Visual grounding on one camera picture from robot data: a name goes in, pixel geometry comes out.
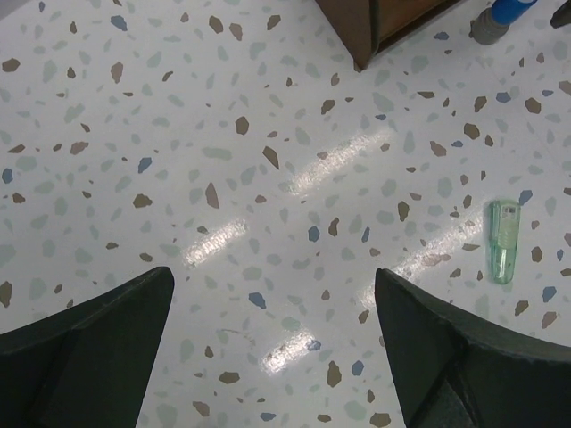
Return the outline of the brown wooden desk organizer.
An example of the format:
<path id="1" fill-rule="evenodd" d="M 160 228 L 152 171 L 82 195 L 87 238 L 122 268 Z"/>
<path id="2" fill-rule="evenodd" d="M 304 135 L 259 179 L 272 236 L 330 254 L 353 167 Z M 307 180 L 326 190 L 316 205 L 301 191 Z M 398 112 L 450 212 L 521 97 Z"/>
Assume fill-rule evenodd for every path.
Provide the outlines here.
<path id="1" fill-rule="evenodd" d="M 317 0 L 356 71 L 392 45 L 460 4 L 460 0 Z"/>

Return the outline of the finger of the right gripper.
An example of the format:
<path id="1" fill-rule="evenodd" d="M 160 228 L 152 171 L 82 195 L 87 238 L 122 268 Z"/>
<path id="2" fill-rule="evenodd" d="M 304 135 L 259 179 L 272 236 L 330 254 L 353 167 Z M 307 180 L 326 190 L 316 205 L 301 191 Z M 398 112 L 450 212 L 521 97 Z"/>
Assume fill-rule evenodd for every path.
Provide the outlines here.
<path id="1" fill-rule="evenodd" d="M 550 19 L 550 25 L 554 29 L 560 29 L 571 24 L 571 0 L 566 0 Z"/>

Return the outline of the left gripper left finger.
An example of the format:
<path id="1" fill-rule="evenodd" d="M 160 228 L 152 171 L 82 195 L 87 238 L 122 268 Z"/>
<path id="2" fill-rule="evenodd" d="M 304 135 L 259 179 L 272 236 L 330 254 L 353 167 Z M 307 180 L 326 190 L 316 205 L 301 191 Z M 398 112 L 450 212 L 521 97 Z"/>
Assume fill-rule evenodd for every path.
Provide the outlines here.
<path id="1" fill-rule="evenodd" d="M 133 427 L 170 311 L 174 277 L 153 268 L 1 336 L 3 427 Z"/>

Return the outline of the green transparent tube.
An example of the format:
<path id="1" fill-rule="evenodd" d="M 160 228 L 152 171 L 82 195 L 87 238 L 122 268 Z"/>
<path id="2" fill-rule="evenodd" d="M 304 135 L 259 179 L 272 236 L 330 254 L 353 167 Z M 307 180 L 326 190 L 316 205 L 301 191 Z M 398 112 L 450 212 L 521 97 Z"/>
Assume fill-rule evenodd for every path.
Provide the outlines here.
<path id="1" fill-rule="evenodd" d="M 491 278 L 496 284 L 508 284 L 515 272 L 521 207 L 512 200 L 495 200 L 489 204 L 489 214 Z"/>

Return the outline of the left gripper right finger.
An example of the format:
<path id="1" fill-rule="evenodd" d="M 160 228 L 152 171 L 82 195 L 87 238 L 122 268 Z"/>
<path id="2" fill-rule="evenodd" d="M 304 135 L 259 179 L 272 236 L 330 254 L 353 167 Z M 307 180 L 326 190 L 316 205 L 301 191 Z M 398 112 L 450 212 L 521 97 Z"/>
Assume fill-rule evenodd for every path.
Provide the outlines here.
<path id="1" fill-rule="evenodd" d="M 568 427 L 570 349 L 477 317 L 394 272 L 375 299 L 408 427 Z"/>

